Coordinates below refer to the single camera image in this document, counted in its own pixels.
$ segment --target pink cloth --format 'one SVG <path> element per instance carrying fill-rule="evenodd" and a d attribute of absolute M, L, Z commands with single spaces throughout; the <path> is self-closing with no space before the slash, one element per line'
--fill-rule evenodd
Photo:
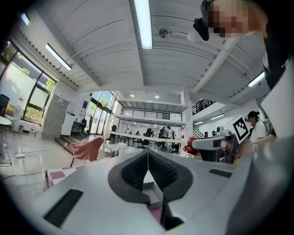
<path fill-rule="evenodd" d="M 73 158 L 96 161 L 100 146 L 104 138 L 99 137 L 91 141 L 82 140 L 81 144 L 72 143 Z"/>

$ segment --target cable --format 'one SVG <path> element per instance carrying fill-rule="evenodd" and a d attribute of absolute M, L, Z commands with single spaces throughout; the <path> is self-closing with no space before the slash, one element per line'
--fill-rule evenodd
<path fill-rule="evenodd" d="M 65 148 L 65 147 L 69 147 L 69 146 L 71 146 L 71 144 L 65 145 L 65 146 L 63 146 L 62 148 L 59 148 L 59 149 L 37 150 L 37 151 L 31 151 L 31 152 L 15 152 L 14 154 L 17 154 L 17 153 L 32 153 L 32 152 L 55 151 L 55 150 L 61 150 L 61 149 Z"/>
<path fill-rule="evenodd" d="M 33 173 L 33 174 L 41 174 L 41 173 L 45 173 L 46 171 L 42 171 L 42 172 L 36 172 L 36 173 Z M 14 174 L 14 175 L 9 175 L 5 178 L 3 178 L 3 181 L 8 179 L 8 178 L 11 178 L 11 177 L 14 177 L 14 176 L 25 176 L 25 175 L 33 175 L 33 174 Z"/>

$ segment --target ceiling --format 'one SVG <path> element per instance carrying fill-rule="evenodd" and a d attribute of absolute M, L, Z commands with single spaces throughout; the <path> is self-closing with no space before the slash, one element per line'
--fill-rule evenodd
<path fill-rule="evenodd" d="M 135 94 L 142 99 L 159 95 L 180 103 L 183 86 L 192 102 L 199 98 L 240 105 L 268 93 L 265 83 L 247 95 L 232 98 L 262 70 L 264 43 L 253 34 L 230 43 L 211 34 L 208 42 L 193 32 L 201 17 L 202 0 L 150 0 L 153 49 L 141 48 L 133 0 L 47 0 L 28 11 L 30 24 L 18 30 L 54 67 L 60 63 L 45 49 L 49 43 L 73 69 L 61 67 L 62 79 L 78 91 L 118 90 L 121 98 Z M 168 27 L 163 39 L 158 29 Z"/>

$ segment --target black slot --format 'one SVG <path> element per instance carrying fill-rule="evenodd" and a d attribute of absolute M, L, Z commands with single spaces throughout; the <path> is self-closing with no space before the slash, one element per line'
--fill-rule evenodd
<path fill-rule="evenodd" d="M 82 195 L 83 192 L 70 189 L 44 216 L 44 219 L 60 227 Z"/>
<path fill-rule="evenodd" d="M 224 176 L 227 178 L 230 178 L 232 175 L 232 172 L 223 171 L 223 170 L 219 170 L 219 169 L 211 169 L 209 172 L 212 174 L 217 174 L 217 175 Z"/>

